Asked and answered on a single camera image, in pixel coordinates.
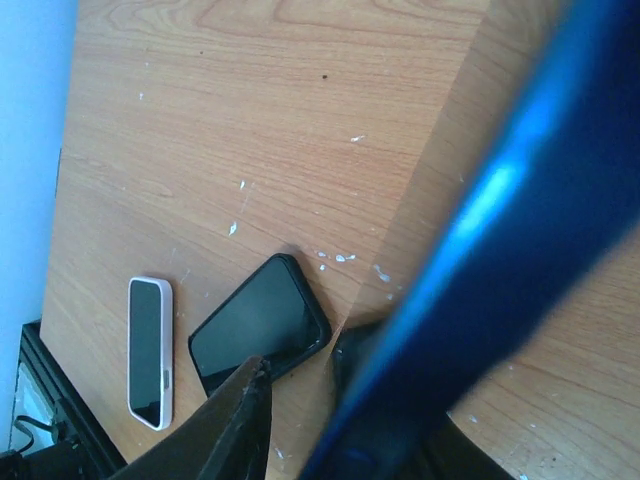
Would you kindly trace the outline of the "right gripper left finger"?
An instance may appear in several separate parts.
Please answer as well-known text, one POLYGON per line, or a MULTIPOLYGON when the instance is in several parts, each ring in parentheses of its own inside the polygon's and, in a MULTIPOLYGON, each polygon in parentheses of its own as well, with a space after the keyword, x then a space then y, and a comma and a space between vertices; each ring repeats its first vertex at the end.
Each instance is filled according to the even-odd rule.
POLYGON ((179 428, 115 479, 263 479, 269 456, 269 363, 247 359, 179 428))

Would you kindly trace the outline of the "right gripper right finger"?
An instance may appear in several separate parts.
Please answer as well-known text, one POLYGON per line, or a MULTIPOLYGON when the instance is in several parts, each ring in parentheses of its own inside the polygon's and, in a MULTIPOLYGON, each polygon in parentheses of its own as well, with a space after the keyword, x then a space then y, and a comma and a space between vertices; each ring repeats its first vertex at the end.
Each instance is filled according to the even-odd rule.
MULTIPOLYGON (((343 329, 331 353, 334 406, 339 407, 360 365, 373 349, 380 324, 343 329)), ((399 424, 383 418, 385 432, 376 440, 371 430, 364 433, 367 446, 380 449, 383 464, 398 460, 396 479, 509 479, 511 475, 472 442, 447 415, 436 422, 431 433, 418 430, 413 419, 399 424)))

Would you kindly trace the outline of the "blue phone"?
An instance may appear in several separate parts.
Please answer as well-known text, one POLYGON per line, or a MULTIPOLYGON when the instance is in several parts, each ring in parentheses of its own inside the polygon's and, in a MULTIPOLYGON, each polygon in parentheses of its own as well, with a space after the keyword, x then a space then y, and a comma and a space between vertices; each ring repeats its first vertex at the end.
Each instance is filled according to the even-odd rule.
POLYGON ((385 416, 436 422, 639 217, 639 5, 579 1, 301 475, 386 479, 385 416))

